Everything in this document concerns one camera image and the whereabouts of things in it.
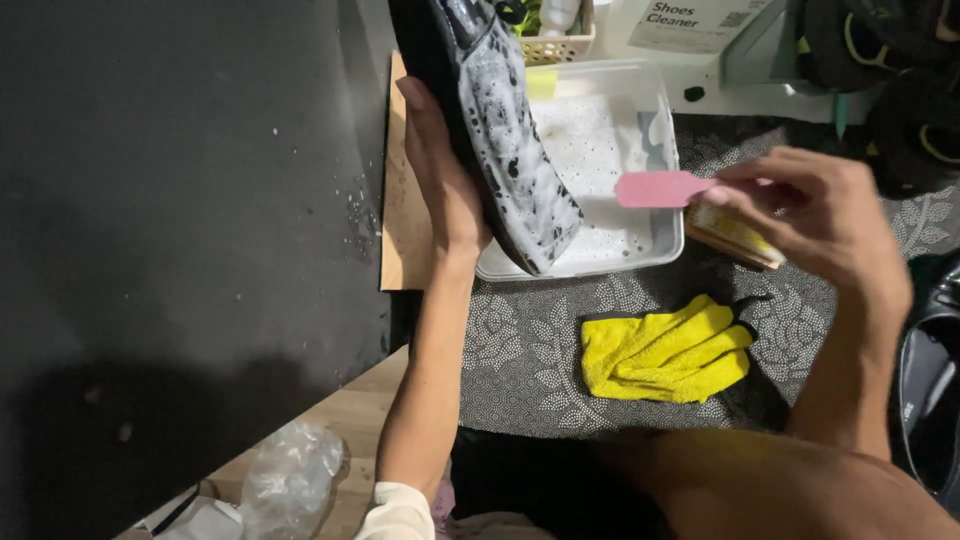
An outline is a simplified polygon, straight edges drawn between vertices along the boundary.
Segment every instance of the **black table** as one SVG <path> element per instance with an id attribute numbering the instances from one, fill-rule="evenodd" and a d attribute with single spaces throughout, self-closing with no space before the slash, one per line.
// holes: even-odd
<path id="1" fill-rule="evenodd" d="M 385 0 L 0 4 L 5 540 L 110 538 L 398 346 L 393 39 Z"/>

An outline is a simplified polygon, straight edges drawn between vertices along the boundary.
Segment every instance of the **yellow cloth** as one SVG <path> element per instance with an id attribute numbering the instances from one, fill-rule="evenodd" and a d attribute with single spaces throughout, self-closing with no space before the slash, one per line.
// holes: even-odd
<path id="1" fill-rule="evenodd" d="M 600 398 L 704 402 L 747 375 L 747 329 L 702 294 L 675 313 L 586 321 L 584 381 Z"/>

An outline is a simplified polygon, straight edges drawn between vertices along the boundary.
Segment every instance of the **gray dotted fabric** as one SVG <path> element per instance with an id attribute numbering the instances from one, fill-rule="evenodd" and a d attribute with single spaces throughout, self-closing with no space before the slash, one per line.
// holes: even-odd
<path id="1" fill-rule="evenodd" d="M 778 144 L 828 150 L 832 126 L 770 117 L 677 115 L 684 170 L 707 177 Z M 960 192 L 949 188 L 886 203 L 908 257 L 958 245 Z M 758 335 L 745 380 L 703 404 L 621 401 L 589 395 L 580 371 L 580 317 L 604 311 L 674 311 L 707 293 L 720 304 L 754 295 L 741 319 Z M 785 420 L 833 318 L 834 293 L 787 263 L 741 266 L 687 240 L 673 263 L 606 276 L 474 285 L 464 350 L 460 423 L 543 437 L 590 437 L 625 427 L 765 427 Z"/>

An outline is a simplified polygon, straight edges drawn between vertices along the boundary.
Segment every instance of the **shoes cleaner sign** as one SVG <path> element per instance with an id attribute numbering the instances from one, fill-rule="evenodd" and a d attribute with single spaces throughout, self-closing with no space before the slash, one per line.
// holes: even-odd
<path id="1" fill-rule="evenodd" d="M 651 0 L 628 44 L 678 53 L 719 53 L 772 0 Z"/>

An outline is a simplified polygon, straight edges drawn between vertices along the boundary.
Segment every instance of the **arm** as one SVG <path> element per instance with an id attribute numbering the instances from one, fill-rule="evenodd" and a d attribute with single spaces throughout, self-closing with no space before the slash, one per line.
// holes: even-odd
<path id="1" fill-rule="evenodd" d="M 728 185 L 706 192 L 708 202 L 738 214 L 791 262 L 837 289 L 833 326 L 787 433 L 889 461 L 887 397 L 912 291 L 870 169 L 777 148 L 717 176 Z M 760 178 L 774 183 L 758 184 Z"/>
<path id="2" fill-rule="evenodd" d="M 460 417 L 460 368 L 473 271 L 491 236 L 473 182 L 450 148 L 440 107 L 420 81 L 396 83 L 407 101 L 407 158 L 433 226 L 433 275 L 423 291 L 410 363 L 377 451 L 378 481 L 432 501 Z"/>

